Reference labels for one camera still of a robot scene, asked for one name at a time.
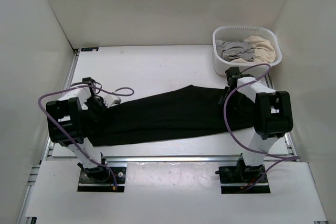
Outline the white plastic laundry basket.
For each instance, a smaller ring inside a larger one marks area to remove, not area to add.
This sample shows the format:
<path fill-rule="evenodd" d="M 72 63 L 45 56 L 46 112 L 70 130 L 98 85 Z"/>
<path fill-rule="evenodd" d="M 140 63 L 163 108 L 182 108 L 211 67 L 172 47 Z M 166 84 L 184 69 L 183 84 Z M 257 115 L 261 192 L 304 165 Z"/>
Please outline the white plastic laundry basket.
<path fill-rule="evenodd" d="M 224 76 L 230 67 L 244 70 L 252 65 L 276 66 L 282 60 L 275 34 L 263 27 L 222 26 L 214 30 L 214 69 Z"/>

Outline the beige garment in basket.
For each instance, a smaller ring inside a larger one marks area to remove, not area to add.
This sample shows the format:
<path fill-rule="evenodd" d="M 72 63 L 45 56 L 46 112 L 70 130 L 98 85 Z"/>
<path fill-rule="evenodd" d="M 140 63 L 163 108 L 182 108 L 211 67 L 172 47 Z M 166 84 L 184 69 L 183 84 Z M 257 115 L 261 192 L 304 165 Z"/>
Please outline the beige garment in basket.
<path fill-rule="evenodd" d="M 260 36 L 249 36 L 243 40 L 243 42 L 249 44 L 254 49 L 254 59 L 244 60 L 242 58 L 234 59 L 232 62 L 237 63 L 273 63 L 276 60 L 276 51 L 271 45 L 269 40 L 266 40 Z"/>

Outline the white front cover board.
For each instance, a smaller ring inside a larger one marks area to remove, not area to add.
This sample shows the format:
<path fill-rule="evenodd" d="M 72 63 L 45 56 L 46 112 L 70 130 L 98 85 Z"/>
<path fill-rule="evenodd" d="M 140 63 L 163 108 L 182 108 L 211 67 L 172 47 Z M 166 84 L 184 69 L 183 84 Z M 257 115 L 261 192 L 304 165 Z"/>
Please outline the white front cover board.
<path fill-rule="evenodd" d="M 268 194 L 222 194 L 216 163 L 129 163 L 122 193 L 77 190 L 79 167 L 43 162 L 26 215 L 38 223 L 314 223 L 325 221 L 306 163 L 268 174 Z"/>

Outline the aluminium table frame rail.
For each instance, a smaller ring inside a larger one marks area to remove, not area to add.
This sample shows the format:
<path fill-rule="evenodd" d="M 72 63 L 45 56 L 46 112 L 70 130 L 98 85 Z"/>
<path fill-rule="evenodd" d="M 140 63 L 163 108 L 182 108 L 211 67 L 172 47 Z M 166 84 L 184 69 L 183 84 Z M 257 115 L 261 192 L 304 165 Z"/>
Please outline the aluminium table frame rail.
<path fill-rule="evenodd" d="M 187 85 L 223 88 L 225 79 L 215 73 L 213 47 L 202 46 L 135 46 L 101 47 L 98 51 L 81 52 L 71 67 L 69 82 L 93 77 L 112 91 L 126 86 L 135 90 L 134 98 L 176 90 Z M 129 163 L 216 163 L 218 167 L 235 163 L 241 148 L 229 134 L 190 138 L 176 141 L 103 147 L 115 166 Z M 46 161 L 76 162 L 70 151 L 48 145 L 40 165 L 30 178 L 24 210 L 19 223 L 38 223 L 26 215 L 40 167 Z"/>

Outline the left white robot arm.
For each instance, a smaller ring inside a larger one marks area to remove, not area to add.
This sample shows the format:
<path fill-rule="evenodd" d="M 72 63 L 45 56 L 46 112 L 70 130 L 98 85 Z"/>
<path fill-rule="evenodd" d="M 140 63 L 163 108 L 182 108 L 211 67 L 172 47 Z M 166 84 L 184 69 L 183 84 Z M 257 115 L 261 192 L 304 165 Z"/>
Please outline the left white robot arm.
<path fill-rule="evenodd" d="M 46 112 L 50 115 L 47 122 L 51 141 L 72 151 L 87 177 L 105 182 L 110 177 L 106 158 L 88 139 L 108 109 L 103 97 L 96 94 L 97 84 L 91 77 L 83 78 L 62 98 L 47 102 Z"/>

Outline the black trousers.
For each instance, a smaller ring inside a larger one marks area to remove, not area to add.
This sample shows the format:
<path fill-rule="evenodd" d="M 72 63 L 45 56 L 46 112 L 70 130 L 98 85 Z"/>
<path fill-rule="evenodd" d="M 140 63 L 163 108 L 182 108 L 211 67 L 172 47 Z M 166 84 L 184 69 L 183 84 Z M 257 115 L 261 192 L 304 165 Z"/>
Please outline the black trousers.
<path fill-rule="evenodd" d="M 187 86 L 108 108 L 102 122 L 88 136 L 93 146 L 116 146 L 178 140 L 253 126 L 254 104 L 244 95 L 235 110 L 218 105 L 222 89 Z"/>

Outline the grey garment in basket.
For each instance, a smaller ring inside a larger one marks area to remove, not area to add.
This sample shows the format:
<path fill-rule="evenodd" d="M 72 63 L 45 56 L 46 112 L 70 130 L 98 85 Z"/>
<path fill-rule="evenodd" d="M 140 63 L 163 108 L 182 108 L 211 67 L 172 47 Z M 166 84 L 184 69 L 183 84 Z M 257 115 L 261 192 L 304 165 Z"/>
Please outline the grey garment in basket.
<path fill-rule="evenodd" d="M 244 60 L 254 59 L 254 49 L 243 41 L 216 40 L 218 55 L 226 61 L 242 58 Z"/>

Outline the small dark label sticker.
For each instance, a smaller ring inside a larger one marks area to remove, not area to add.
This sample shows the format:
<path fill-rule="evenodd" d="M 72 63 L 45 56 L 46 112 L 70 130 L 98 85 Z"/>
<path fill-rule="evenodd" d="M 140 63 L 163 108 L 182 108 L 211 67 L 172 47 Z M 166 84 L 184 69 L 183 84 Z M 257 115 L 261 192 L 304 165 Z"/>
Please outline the small dark label sticker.
<path fill-rule="evenodd" d="M 83 47 L 81 48 L 81 52 L 93 52 L 93 51 L 98 51 L 98 47 Z"/>

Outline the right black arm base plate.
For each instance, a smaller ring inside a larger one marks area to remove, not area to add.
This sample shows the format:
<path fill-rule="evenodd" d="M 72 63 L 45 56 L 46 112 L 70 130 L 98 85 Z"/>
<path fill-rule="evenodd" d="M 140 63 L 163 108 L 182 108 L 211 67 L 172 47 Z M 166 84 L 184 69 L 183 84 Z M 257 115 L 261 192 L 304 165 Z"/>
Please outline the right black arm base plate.
<path fill-rule="evenodd" d="M 264 165 L 220 166 L 215 172 L 219 176 L 221 194 L 269 194 L 271 193 Z"/>

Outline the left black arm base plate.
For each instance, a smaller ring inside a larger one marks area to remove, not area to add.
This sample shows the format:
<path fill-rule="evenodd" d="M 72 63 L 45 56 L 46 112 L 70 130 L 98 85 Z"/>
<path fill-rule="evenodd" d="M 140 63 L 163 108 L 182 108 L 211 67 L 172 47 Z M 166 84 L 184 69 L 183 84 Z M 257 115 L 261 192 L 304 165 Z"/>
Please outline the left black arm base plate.
<path fill-rule="evenodd" d="M 103 175 L 102 178 L 94 179 L 89 177 L 84 171 L 80 172 L 77 191 L 78 192 L 99 192 L 99 193 L 123 193 L 127 176 L 126 167 L 111 167 L 117 186 L 114 185 L 112 175 Z"/>

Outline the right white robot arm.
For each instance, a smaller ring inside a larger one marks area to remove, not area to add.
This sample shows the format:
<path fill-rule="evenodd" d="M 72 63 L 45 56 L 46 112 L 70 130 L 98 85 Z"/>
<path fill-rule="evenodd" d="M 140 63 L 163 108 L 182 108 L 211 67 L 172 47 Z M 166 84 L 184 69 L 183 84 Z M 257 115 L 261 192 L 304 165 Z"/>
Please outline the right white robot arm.
<path fill-rule="evenodd" d="M 254 134 L 235 166 L 220 167 L 217 173 L 224 184 L 248 183 L 262 179 L 265 174 L 264 158 L 270 148 L 293 128 L 290 95 L 263 85 L 253 75 L 239 67 L 226 70 L 227 88 L 224 110 L 231 96 L 240 92 L 254 104 Z"/>

